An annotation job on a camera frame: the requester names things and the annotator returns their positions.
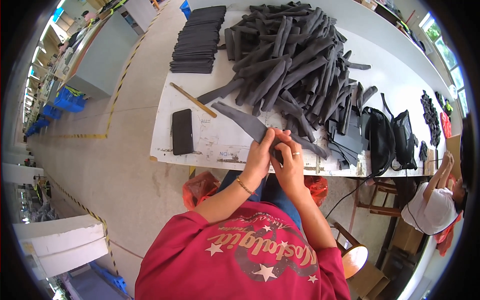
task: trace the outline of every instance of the white table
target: white table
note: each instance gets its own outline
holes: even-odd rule
[[[220,44],[223,44],[224,41],[224,29],[237,23],[243,14],[248,13],[239,11],[226,13],[225,22],[220,30]],[[442,110],[435,99],[434,91],[412,69],[389,52],[356,34],[338,27],[337,29],[348,39],[345,43],[345,52],[352,50],[352,56],[349,60],[372,65],[372,68],[366,71],[350,70],[350,78],[360,81],[365,89],[372,85],[378,87],[379,92],[372,96],[366,105],[382,110],[389,116],[386,109],[383,108],[380,96],[381,92],[385,93],[387,104],[392,113],[397,116],[408,109],[413,133],[418,138],[419,143],[424,140],[429,148],[434,148],[430,145],[430,130],[423,118],[424,111],[420,102],[420,97],[425,90],[433,99],[433,104],[440,113]],[[219,50],[215,59],[211,74],[168,73],[158,105],[152,137],[150,148],[152,160],[198,167],[243,170],[252,138],[231,119],[220,113],[218,113],[217,118],[212,118],[170,86],[170,82],[173,82],[193,97],[198,97],[227,84],[234,75],[231,69],[234,62],[228,61],[225,50]],[[238,91],[235,91],[225,99],[219,98],[207,106],[211,106],[216,101],[222,101],[250,114],[252,107],[248,105],[238,107],[235,104],[237,94]],[[172,152],[171,115],[175,111],[186,108],[192,110],[195,151],[188,155],[174,156]],[[276,107],[271,112],[262,112],[259,119],[266,126],[284,128],[286,125],[286,120],[281,117]],[[329,151],[326,147],[325,128],[322,127],[314,135],[317,138],[317,144]],[[443,155],[445,149],[445,138],[442,134],[438,146],[440,156]],[[419,151],[420,147],[415,149],[418,169],[408,170],[408,176],[423,174],[423,163],[419,160]],[[350,165],[350,169],[346,170],[339,170],[338,161],[333,157],[324,160],[309,150],[304,151],[305,175],[366,177],[370,173],[369,151],[364,151],[359,155],[356,167]],[[405,171],[397,172],[389,169],[383,176],[402,177],[405,175]]]

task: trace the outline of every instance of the bracelet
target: bracelet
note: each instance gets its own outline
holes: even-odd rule
[[[249,189],[247,189],[245,184],[243,184],[243,182],[240,181],[240,178],[238,176],[237,176],[237,181],[240,184],[240,186],[243,187],[243,189],[247,191],[247,193],[249,193],[250,195],[253,195],[255,193],[255,192],[251,192]]]

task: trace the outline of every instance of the white shirt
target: white shirt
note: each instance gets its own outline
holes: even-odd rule
[[[413,199],[402,210],[402,218],[416,230],[432,235],[447,228],[458,216],[447,188],[435,189],[428,202],[423,192],[428,182],[422,183]]]

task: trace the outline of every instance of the smartphone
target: smartphone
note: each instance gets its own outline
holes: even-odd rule
[[[192,110],[184,109],[172,114],[173,155],[193,152]]]

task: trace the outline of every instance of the yellow black tape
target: yellow black tape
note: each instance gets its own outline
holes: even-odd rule
[[[54,136],[54,137],[57,137],[57,138],[64,138],[64,139],[78,139],[78,138],[84,138],[84,139],[106,139],[108,138],[108,132],[110,130],[110,124],[112,122],[112,115],[113,115],[113,111],[115,109],[115,104],[117,103],[117,100],[119,98],[119,93],[120,93],[120,89],[121,89],[121,86],[123,84],[123,79],[125,78],[125,76],[127,75],[127,70],[128,70],[128,67],[130,67],[130,64],[132,63],[132,59],[133,57],[135,56],[135,53],[137,52],[138,48],[140,47],[140,44],[142,43],[142,41],[145,39],[145,35],[148,33],[148,31],[150,30],[150,28],[152,27],[153,23],[155,22],[155,20],[158,18],[158,16],[160,15],[160,13],[162,12],[162,10],[165,9],[165,7],[168,5],[168,3],[170,3],[170,0],[168,0],[167,3],[165,3],[165,5],[162,7],[162,9],[160,9],[157,13],[157,15],[152,19],[152,21],[150,22],[150,25],[148,26],[147,30],[145,30],[145,33],[144,35],[140,38],[140,40],[138,41],[138,44],[137,44],[137,47],[135,47],[135,50],[133,51],[132,53],[132,56],[130,57],[128,63],[127,63],[127,66],[125,67],[125,70],[123,71],[123,74],[122,74],[122,77],[120,79],[120,83],[119,83],[119,87],[117,88],[117,92],[115,94],[115,99],[113,100],[113,103],[112,103],[112,107],[110,109],[110,115],[108,116],[108,121],[107,121],[107,130],[105,131],[104,134],[63,134],[63,135],[57,135],[57,136]]]
[[[97,219],[98,221],[102,222],[103,223],[103,228],[105,230],[105,237],[107,238],[107,246],[108,246],[108,252],[110,253],[110,257],[112,258],[112,262],[113,262],[113,268],[115,270],[115,273],[117,273],[117,276],[120,276],[119,275],[119,271],[118,271],[118,268],[117,268],[117,263],[115,262],[115,259],[113,258],[113,251],[112,251],[112,248],[110,246],[110,237],[108,236],[108,228],[107,228],[107,222],[105,221],[105,219],[102,219],[99,215],[95,214],[93,211],[89,210],[87,207],[85,207],[83,204],[81,204],[80,202],[77,201],[77,199],[75,199],[72,195],[70,195],[66,190],[63,189],[63,187],[61,187],[55,180],[53,180],[53,178],[46,174],[48,176],[48,180],[53,182],[65,195],[67,195],[70,199],[72,199],[79,207],[81,207],[84,211],[86,211],[89,215],[91,215],[92,217],[94,217],[95,219]]]
[[[188,179],[192,179],[193,177],[195,177],[195,170],[196,170],[195,166],[190,166],[190,170],[188,172],[189,174]]]

